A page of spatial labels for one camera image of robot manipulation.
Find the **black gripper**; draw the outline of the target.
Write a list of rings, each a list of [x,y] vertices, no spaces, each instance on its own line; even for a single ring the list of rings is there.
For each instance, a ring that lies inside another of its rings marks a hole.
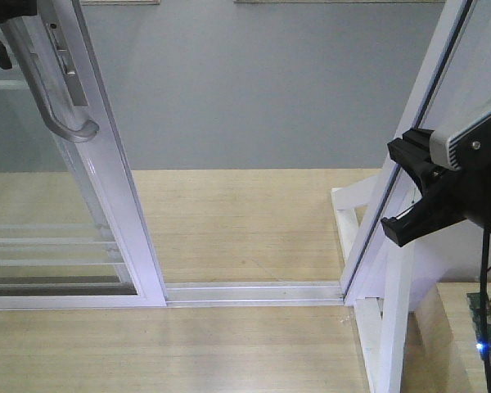
[[[430,155],[432,129],[411,128],[387,144],[421,191],[421,200],[405,215],[381,219],[385,235],[397,246],[465,219],[491,233],[491,164],[483,169],[452,171]]]

